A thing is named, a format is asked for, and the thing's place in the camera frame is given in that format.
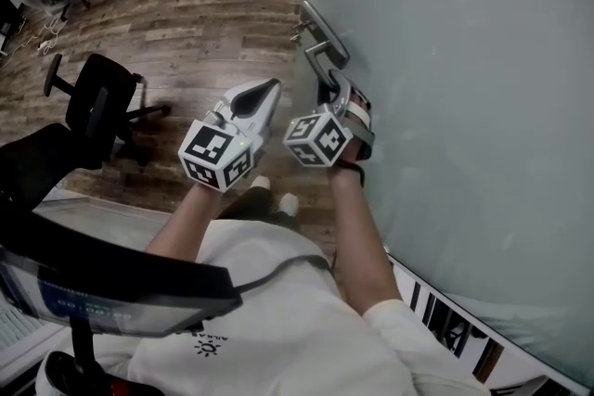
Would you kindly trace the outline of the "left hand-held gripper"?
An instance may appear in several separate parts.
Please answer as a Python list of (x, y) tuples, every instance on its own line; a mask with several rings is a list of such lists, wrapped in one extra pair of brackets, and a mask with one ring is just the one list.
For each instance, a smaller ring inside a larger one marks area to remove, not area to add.
[(281, 81), (250, 81), (229, 89), (204, 119), (192, 122), (178, 157), (188, 178), (226, 192), (256, 165), (269, 136)]

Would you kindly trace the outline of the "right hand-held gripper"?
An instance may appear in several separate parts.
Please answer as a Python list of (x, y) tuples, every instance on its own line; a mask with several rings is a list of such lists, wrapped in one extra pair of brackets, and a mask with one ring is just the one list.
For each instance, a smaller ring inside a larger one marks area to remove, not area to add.
[(290, 121), (283, 139), (284, 147), (304, 167), (332, 167), (352, 138), (342, 126), (342, 117), (350, 101), (352, 82), (340, 71), (332, 69), (329, 77), (337, 87), (317, 79), (316, 104), (313, 112)]

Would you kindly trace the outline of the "silver door lever handle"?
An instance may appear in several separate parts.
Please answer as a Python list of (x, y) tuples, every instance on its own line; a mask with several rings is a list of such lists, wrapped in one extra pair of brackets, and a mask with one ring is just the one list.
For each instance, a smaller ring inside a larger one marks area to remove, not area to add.
[(309, 46), (303, 53), (317, 79), (330, 91), (337, 91), (338, 84), (331, 73), (344, 68), (350, 59), (348, 53), (331, 40), (323, 40)]

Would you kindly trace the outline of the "frosted glass door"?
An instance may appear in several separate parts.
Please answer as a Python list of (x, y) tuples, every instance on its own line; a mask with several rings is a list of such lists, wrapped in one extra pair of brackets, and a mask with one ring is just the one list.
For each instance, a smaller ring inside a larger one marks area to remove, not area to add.
[(594, 396), (594, 0), (306, 0), (370, 100), (396, 262)]

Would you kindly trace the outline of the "person's right forearm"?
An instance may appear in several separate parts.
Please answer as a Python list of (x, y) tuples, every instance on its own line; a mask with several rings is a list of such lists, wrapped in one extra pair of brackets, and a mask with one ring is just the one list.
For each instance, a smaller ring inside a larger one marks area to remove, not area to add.
[(329, 172), (336, 221), (336, 250), (346, 300), (363, 315), (378, 303), (401, 298), (393, 267), (373, 220), (359, 174)]

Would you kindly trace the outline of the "person's left forearm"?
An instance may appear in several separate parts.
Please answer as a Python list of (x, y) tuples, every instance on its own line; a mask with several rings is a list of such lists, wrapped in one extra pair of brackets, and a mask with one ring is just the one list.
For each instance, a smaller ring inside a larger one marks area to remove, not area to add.
[(223, 194), (217, 190), (201, 184), (193, 185), (160, 232), (149, 242), (145, 252), (195, 262), (222, 197)]

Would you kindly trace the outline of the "person's right hand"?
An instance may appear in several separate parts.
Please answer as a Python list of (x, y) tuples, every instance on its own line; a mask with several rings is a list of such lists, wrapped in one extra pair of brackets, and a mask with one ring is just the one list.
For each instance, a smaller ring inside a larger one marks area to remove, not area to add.
[(370, 102), (353, 89), (342, 117), (342, 126), (351, 133), (352, 138), (341, 155), (342, 159), (355, 163), (370, 158), (375, 134), (371, 128), (369, 108)]

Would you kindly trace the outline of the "silver key bunch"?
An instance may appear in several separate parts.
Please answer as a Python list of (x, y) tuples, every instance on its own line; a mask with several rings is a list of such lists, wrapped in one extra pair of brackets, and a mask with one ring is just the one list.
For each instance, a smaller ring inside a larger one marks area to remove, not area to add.
[(301, 43), (301, 35), (308, 29), (309, 21), (300, 21), (297, 25), (292, 28), (292, 37), (290, 41), (299, 45)]

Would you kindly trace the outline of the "person's dark trousers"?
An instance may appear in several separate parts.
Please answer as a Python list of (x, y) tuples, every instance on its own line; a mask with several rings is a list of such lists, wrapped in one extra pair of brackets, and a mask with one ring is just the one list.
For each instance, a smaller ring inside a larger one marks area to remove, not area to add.
[(290, 217), (274, 210), (274, 196), (271, 190), (249, 188), (239, 198), (227, 206), (217, 220), (259, 221), (299, 232), (297, 215)]

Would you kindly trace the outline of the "person's right white shoe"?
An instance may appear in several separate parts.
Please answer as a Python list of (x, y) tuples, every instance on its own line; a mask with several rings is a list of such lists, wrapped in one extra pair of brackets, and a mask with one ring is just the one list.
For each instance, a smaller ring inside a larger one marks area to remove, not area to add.
[(299, 199), (297, 196), (287, 193), (278, 203), (278, 212), (285, 213), (290, 217), (295, 217), (299, 210)]

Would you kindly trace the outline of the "person's white shirt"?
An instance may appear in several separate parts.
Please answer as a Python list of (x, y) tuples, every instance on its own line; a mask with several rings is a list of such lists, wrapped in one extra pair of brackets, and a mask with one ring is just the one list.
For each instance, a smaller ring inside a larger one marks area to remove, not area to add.
[(406, 303), (357, 313), (308, 264), (200, 333), (97, 335), (94, 347), (108, 373), (165, 396), (490, 396)]

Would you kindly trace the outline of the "black flat screen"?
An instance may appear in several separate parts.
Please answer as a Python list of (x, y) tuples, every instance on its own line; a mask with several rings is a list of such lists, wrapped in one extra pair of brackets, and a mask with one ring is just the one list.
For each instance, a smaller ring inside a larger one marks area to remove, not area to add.
[(2, 199), (0, 291), (39, 319), (148, 338), (189, 332), (242, 303), (223, 267), (111, 244)]

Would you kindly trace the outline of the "black striped glass panel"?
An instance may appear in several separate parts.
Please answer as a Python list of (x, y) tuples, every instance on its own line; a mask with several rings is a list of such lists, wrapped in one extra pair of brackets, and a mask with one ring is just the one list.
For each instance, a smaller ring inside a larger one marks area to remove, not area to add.
[(504, 351), (484, 384), (492, 391), (503, 391), (518, 384), (513, 374), (514, 357), (506, 349), (505, 339), (496, 330), (417, 277), (406, 275), (405, 279), (409, 281), (401, 286), (405, 302), (445, 349), (455, 356), (463, 370), (472, 374), (487, 340), (491, 338), (502, 345)]

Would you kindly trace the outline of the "black chest mount stand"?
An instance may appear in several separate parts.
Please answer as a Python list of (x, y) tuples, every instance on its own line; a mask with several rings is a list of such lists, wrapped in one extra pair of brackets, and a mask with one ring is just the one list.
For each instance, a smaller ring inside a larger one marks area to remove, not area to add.
[(45, 376), (61, 396), (165, 396), (150, 385), (109, 375), (94, 353), (94, 332), (86, 320), (71, 318), (73, 355), (52, 351)]

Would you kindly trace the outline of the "brown wooden frame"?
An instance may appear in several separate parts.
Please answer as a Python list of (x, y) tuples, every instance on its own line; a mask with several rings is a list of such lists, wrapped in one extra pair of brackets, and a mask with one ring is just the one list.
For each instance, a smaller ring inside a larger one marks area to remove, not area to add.
[(491, 376), (495, 369), (504, 347), (497, 343), (494, 339), (489, 338), (485, 344), (485, 347), (472, 371), (475, 378), (485, 383), (486, 380)]

